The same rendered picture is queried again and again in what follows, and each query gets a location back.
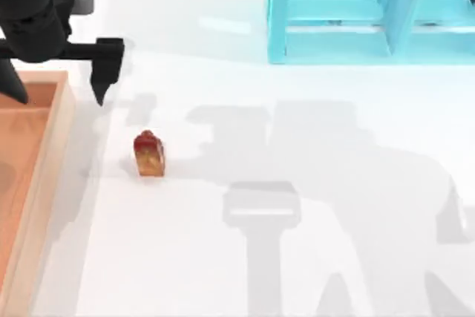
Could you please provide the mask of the light blue rack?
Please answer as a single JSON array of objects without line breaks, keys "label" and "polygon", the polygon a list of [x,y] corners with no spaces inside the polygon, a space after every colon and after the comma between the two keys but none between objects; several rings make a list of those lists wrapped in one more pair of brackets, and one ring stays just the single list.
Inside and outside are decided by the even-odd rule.
[{"label": "light blue rack", "polygon": [[475,0],[266,0],[274,64],[475,65]]}]

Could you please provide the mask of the shallow salmon-coloured box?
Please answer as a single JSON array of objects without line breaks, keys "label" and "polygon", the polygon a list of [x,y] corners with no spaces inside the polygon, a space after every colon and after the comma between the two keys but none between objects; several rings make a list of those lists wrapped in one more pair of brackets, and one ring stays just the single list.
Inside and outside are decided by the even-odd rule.
[{"label": "shallow salmon-coloured box", "polygon": [[0,317],[29,317],[74,117],[67,71],[22,71],[23,105],[0,94]]}]

